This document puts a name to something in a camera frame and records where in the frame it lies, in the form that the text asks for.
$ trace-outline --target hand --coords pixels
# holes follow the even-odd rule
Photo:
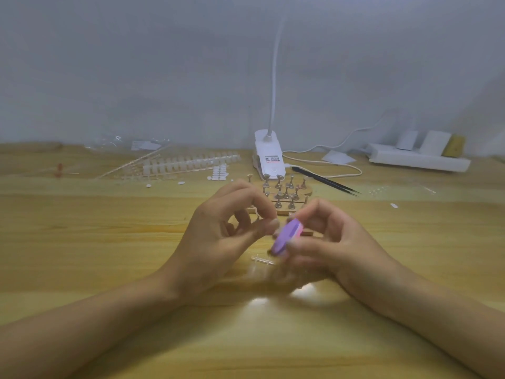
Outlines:
[[[251,223],[254,205],[263,219]],[[234,215],[235,228],[228,220]],[[279,227],[274,205],[243,180],[227,184],[193,213],[179,246],[156,273],[184,299],[215,284],[254,242]]]
[[[395,285],[415,276],[393,259],[354,218],[316,199],[289,218],[323,234],[288,242],[285,263],[294,269],[329,272],[351,296],[394,318],[389,295]]]

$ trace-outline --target nail file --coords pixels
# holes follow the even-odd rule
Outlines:
[[[303,225],[296,218],[293,221],[289,222],[286,226],[284,226],[279,236],[275,240],[274,245],[270,251],[271,254],[274,256],[282,254],[282,252],[286,249],[286,243],[293,238],[298,238],[303,230]]]

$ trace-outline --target left hand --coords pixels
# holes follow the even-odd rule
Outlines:
[[[263,219],[251,223],[250,205]],[[228,222],[232,215],[237,228]],[[259,189],[243,180],[232,182],[197,207],[179,246],[156,274],[189,299],[214,285],[249,246],[278,227],[277,211]]]

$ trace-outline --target white paper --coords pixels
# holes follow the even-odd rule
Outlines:
[[[349,157],[347,154],[336,152],[335,150],[330,150],[328,154],[326,154],[322,158],[322,160],[326,162],[331,162],[332,164],[335,165],[345,165],[355,161],[354,158]]]
[[[131,149],[136,150],[158,150],[161,145],[151,141],[131,141]]]

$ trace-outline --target wooden desk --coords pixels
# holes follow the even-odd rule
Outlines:
[[[252,172],[250,153],[240,153],[243,162],[230,166],[229,178]],[[195,207],[224,184],[207,181],[208,172],[181,176],[184,185],[164,181],[149,189],[145,183],[89,179],[122,160],[71,146],[0,154],[2,174],[58,162],[81,173],[0,177],[0,323],[154,271],[173,252]],[[465,174],[376,166],[364,159],[356,165],[363,176],[342,182],[361,191],[359,198],[312,183],[315,196],[355,216],[419,274],[505,310],[504,164],[478,159]],[[235,282],[219,284],[76,377],[475,377],[331,282],[287,293],[243,280],[250,256],[264,255],[270,244],[264,238],[245,253],[230,272]]]

